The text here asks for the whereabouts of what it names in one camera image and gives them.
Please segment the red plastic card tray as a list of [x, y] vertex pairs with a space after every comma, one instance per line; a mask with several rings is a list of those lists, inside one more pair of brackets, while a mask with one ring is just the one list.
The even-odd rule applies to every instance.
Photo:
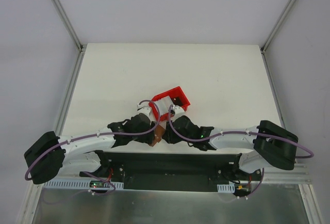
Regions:
[[[190, 102], [180, 86], [174, 87], [170, 90], [155, 95], [154, 97], [152, 97], [151, 101], [156, 104], [157, 100], [160, 100], [161, 98], [164, 98], [166, 96], [169, 96], [172, 99], [174, 105], [182, 107], [185, 111], [190, 106]], [[153, 103], [150, 103], [149, 106], [151, 107], [156, 120], [158, 119], [158, 117], [160, 117], [160, 121], [165, 121], [167, 119], [167, 113], [164, 115], [160, 115], [159, 111], [157, 111], [157, 108]]]

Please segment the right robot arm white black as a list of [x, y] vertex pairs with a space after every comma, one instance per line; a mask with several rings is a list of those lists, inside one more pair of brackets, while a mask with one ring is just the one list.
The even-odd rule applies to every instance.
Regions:
[[293, 170], [298, 137], [268, 120], [257, 126], [234, 131], [213, 126], [197, 126], [187, 116], [168, 122], [162, 135], [168, 144], [185, 141], [201, 151], [221, 149], [248, 149], [237, 155], [232, 174], [244, 180], [258, 169], [275, 167]]

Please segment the brown leather card holder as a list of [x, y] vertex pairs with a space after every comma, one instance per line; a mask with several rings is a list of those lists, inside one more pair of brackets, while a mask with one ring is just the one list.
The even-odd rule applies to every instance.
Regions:
[[151, 147], [155, 146], [156, 144], [158, 144], [162, 140], [162, 137], [166, 132], [166, 126], [167, 126], [167, 123], [165, 121], [160, 122], [156, 126], [156, 128], [154, 130], [154, 139], [153, 139], [153, 141], [150, 145]]

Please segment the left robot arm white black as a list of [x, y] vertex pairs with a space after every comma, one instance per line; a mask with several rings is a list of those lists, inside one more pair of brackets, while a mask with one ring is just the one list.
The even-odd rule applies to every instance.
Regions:
[[92, 171], [97, 177], [104, 177], [109, 165], [102, 158], [102, 152], [131, 141], [150, 145], [157, 125], [157, 121], [139, 113], [87, 135], [57, 136], [53, 131], [46, 132], [24, 153], [28, 167], [25, 180], [38, 185], [58, 174], [82, 171]]

